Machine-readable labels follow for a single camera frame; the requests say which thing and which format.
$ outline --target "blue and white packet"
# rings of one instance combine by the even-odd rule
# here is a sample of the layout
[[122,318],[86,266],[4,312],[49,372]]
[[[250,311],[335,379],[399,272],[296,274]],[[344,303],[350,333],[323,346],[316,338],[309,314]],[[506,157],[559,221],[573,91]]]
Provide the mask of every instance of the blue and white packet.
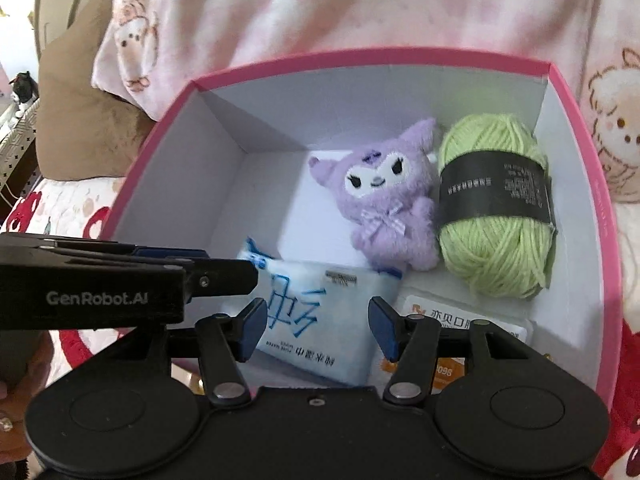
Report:
[[340,383],[367,383],[376,348],[369,300],[381,296],[393,304],[399,270],[289,262],[261,253],[250,238],[238,259],[258,269],[250,298],[264,298],[269,308],[258,350]]

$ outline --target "human hand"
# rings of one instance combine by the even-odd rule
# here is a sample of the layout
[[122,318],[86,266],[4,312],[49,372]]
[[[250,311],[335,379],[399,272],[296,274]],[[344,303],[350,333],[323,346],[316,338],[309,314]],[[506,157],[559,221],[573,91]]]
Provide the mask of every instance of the human hand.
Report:
[[7,391],[6,384],[0,381],[0,464],[23,460],[31,452],[24,431],[24,414],[31,399],[46,385],[52,359],[51,336],[43,332],[27,374],[18,385]]

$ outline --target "yarn skein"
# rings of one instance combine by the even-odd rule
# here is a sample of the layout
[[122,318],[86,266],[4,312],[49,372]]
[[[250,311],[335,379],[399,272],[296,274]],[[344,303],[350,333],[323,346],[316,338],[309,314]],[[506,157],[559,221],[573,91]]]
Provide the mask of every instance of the yarn skein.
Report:
[[[457,156],[482,150],[513,152],[538,162],[546,156],[534,137],[510,115],[477,114],[459,120],[442,141],[438,173]],[[446,224],[442,256],[450,272],[472,292],[496,298],[526,298],[546,286],[546,258],[553,242],[549,225],[522,217],[486,216]]]

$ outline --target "purple plush toy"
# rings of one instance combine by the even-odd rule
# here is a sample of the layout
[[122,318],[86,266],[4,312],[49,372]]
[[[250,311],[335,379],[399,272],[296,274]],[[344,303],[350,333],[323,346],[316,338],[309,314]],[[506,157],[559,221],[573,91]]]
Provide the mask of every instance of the purple plush toy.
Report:
[[351,244],[374,264],[429,270],[438,263],[435,204],[427,197],[434,127],[434,119],[419,121],[397,139],[342,160],[309,159],[313,178],[331,191],[342,216],[358,224]]

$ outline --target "black circular disc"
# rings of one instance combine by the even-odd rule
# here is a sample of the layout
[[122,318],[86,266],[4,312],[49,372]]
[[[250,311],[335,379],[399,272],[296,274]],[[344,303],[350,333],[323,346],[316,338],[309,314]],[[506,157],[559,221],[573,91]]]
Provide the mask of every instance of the black circular disc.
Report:
[[[608,429],[593,390],[558,369],[549,378],[523,362],[460,378],[438,396],[435,420],[463,455],[490,471],[560,474],[593,459]],[[510,373],[513,366],[519,373]]]
[[154,468],[194,433],[198,406],[186,386],[128,368],[62,379],[34,399],[25,424],[44,462],[80,478],[119,478]]

